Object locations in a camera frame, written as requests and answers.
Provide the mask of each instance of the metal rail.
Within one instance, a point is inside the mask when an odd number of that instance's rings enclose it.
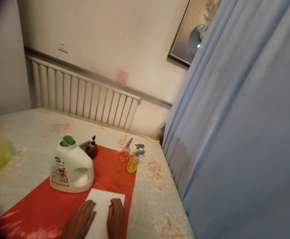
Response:
[[[75,65],[70,64],[68,62],[62,61],[62,60],[57,59],[55,57],[46,55],[46,54],[44,54],[42,52],[36,51],[36,50],[31,49],[29,47],[24,47],[24,49],[25,49],[25,54],[26,55],[30,55],[30,56],[32,55],[33,57],[41,58],[45,62],[50,61],[50,63],[52,63],[52,64],[58,63],[58,64],[60,64],[60,67],[62,67],[62,68],[66,67],[72,72],[76,72],[76,73],[78,73],[80,75],[83,75],[85,77],[90,77],[93,80],[96,80],[96,81],[98,81],[100,83],[106,83],[108,85],[111,85],[111,86],[113,86],[115,88],[118,88],[118,89],[121,89],[123,91],[129,91],[129,92],[131,92],[133,94],[138,95],[139,97],[144,97],[145,99],[150,100],[150,101],[152,101],[152,102],[154,102],[156,104],[160,103],[160,104],[164,104],[164,105],[167,105],[167,106],[172,106],[173,105],[172,103],[170,103],[170,102],[168,102],[166,100],[160,99],[160,98],[158,98],[156,96],[150,95],[148,93],[145,93],[143,91],[137,90],[137,89],[132,88],[132,87],[129,87],[127,85],[123,85],[123,84],[121,84],[119,82],[113,81],[113,80],[111,80],[109,78],[106,78],[104,76],[98,75],[98,74],[96,74],[94,72],[88,71],[86,69],[83,69],[81,67],[75,66]]]

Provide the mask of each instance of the white paper towel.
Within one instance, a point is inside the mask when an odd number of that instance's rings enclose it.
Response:
[[[124,205],[124,194],[91,189],[86,201],[93,200],[93,202],[96,203],[93,209],[93,211],[96,211],[96,215],[85,239],[108,239],[106,222],[108,216],[108,206],[111,205],[110,200],[113,198],[121,199],[122,204]]]

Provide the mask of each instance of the framed picture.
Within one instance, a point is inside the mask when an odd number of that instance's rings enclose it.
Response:
[[[189,0],[168,57],[190,66],[220,0]]]

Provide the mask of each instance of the bottle label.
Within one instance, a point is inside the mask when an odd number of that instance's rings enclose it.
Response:
[[[69,180],[65,169],[65,163],[59,157],[55,157],[55,164],[52,166],[50,177],[53,187],[61,190],[69,190]]]

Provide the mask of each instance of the pink sticky note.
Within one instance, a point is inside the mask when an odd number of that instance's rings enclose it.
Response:
[[[117,69],[116,71],[116,76],[115,80],[126,85],[127,83],[127,78],[128,78],[128,72],[122,70],[122,69]]]

